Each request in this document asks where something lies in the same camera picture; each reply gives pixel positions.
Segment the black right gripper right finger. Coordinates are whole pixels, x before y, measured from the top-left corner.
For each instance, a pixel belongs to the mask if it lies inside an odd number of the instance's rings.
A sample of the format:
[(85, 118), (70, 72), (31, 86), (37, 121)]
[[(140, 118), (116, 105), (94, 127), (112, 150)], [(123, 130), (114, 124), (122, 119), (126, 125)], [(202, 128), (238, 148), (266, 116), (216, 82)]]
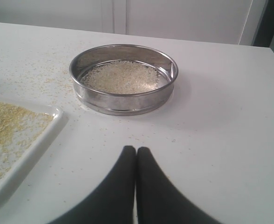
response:
[(140, 224), (218, 224), (166, 177), (151, 151), (137, 151), (137, 217)]

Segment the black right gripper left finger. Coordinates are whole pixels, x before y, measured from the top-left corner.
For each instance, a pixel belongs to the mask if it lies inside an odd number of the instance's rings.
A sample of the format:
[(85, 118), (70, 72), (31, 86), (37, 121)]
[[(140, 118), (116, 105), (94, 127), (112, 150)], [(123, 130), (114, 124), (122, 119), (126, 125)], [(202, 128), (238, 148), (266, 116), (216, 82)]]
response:
[(103, 181), (52, 224), (132, 224), (135, 198), (136, 150), (124, 146)]

